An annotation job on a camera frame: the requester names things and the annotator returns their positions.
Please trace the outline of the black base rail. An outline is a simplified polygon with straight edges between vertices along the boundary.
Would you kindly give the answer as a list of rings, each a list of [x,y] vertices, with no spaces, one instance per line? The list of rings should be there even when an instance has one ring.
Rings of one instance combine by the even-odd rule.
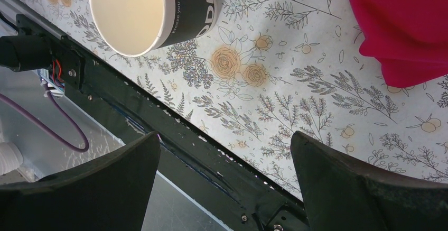
[[[39,35],[77,75],[66,96],[128,143],[136,129],[161,138],[159,172],[233,230],[309,230],[303,204],[181,115],[66,35],[23,14],[21,35]]]

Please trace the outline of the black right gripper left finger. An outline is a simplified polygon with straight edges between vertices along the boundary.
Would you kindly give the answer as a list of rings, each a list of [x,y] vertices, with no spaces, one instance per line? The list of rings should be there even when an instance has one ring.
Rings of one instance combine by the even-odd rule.
[[[1,230],[141,230],[160,160],[150,132],[36,182],[1,186]]]

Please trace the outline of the floral table mat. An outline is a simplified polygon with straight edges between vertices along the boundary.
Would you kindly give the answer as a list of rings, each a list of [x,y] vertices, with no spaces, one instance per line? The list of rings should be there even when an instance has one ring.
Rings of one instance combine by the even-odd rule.
[[[296,197],[295,131],[447,182],[447,76],[387,85],[348,0],[218,0],[205,36],[136,58],[100,37],[88,0],[19,1]]]

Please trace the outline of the black paper coffee cup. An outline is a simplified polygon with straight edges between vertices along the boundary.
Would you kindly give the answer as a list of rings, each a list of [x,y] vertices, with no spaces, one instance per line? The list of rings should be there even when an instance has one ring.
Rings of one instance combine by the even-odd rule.
[[[139,57],[199,38],[215,25],[217,0],[89,0],[94,24],[115,52]]]

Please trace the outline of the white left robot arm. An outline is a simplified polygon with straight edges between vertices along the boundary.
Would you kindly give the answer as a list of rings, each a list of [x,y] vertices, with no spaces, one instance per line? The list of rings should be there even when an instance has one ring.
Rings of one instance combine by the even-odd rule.
[[[47,69],[52,65],[50,46],[37,35],[1,37],[1,66],[13,72]]]

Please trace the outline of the red cloth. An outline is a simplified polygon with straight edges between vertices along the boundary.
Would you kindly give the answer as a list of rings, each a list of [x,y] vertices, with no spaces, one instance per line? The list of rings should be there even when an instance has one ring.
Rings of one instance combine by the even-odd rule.
[[[360,53],[385,83],[406,88],[447,74],[447,0],[349,0],[365,36]]]

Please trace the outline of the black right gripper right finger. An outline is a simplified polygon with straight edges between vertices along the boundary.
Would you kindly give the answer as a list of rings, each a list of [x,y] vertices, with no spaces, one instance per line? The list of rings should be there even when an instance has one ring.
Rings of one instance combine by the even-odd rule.
[[[447,230],[447,184],[381,169],[302,132],[290,148],[311,230]]]

